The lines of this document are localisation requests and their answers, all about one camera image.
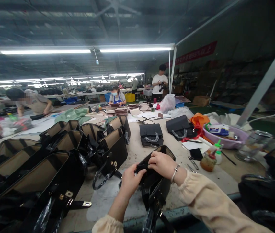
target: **yellow bin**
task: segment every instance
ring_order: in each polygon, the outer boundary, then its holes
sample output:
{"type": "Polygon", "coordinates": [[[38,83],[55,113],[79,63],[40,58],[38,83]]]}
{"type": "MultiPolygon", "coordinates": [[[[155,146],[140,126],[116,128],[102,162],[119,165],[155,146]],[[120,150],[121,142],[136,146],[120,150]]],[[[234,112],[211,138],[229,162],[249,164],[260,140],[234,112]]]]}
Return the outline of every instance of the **yellow bin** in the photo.
{"type": "Polygon", "coordinates": [[[128,103],[131,103],[131,102],[134,102],[134,101],[135,101],[135,94],[127,93],[127,94],[125,94],[124,96],[125,96],[125,100],[126,100],[128,103]]]}

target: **red banner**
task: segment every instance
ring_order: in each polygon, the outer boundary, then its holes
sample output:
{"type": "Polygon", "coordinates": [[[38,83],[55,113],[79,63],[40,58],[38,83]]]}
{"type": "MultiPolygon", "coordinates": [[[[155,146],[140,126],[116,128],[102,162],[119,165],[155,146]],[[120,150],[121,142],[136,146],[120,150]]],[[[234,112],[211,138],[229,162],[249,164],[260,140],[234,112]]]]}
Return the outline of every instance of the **red banner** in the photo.
{"type": "Polygon", "coordinates": [[[208,45],[205,45],[199,49],[196,49],[194,51],[191,51],[189,53],[186,53],[185,55],[178,57],[175,60],[175,65],[179,65],[188,61],[192,61],[201,57],[206,57],[215,52],[215,48],[217,45],[217,41],[214,41],[208,45]]]}

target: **silver bracelet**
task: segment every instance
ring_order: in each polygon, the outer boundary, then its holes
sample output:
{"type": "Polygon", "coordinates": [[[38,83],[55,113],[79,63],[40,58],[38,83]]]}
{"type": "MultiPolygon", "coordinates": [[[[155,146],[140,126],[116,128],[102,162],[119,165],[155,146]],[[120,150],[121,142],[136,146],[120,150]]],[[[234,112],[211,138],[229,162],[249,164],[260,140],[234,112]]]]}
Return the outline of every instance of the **silver bracelet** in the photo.
{"type": "Polygon", "coordinates": [[[178,164],[178,165],[176,166],[176,168],[174,168],[174,174],[173,174],[172,179],[171,179],[171,184],[174,184],[174,176],[175,176],[175,174],[176,174],[176,172],[177,172],[178,167],[180,167],[180,164],[178,164]]]}

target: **beige sleeve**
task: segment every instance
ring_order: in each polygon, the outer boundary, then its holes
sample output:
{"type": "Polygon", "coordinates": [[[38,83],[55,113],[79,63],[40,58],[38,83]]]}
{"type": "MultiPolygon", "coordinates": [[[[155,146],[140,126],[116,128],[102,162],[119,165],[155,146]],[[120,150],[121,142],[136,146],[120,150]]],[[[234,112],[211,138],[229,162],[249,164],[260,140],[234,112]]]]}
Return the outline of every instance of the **beige sleeve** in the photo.
{"type": "Polygon", "coordinates": [[[123,224],[106,215],[96,222],[92,228],[92,233],[123,233],[123,224]]]}
{"type": "Polygon", "coordinates": [[[212,232],[272,232],[245,216],[213,181],[201,174],[187,170],[178,189],[191,213],[212,232]]]}

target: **black hair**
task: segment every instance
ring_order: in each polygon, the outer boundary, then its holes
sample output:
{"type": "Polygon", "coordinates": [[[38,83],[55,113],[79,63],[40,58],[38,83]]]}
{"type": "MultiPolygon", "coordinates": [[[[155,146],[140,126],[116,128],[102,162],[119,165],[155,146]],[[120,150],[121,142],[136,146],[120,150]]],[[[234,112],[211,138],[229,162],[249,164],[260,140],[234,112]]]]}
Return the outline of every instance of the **black hair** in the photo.
{"type": "Polygon", "coordinates": [[[160,65],[159,70],[165,71],[166,70],[166,65],[165,64],[160,65]]]}
{"type": "Polygon", "coordinates": [[[110,89],[111,91],[117,90],[118,93],[120,92],[120,89],[119,89],[119,87],[118,87],[117,85],[112,85],[112,86],[110,86],[109,89],[110,89]]]}
{"type": "Polygon", "coordinates": [[[12,101],[18,101],[19,99],[25,98],[25,93],[21,89],[11,88],[6,90],[7,97],[12,101]]]}

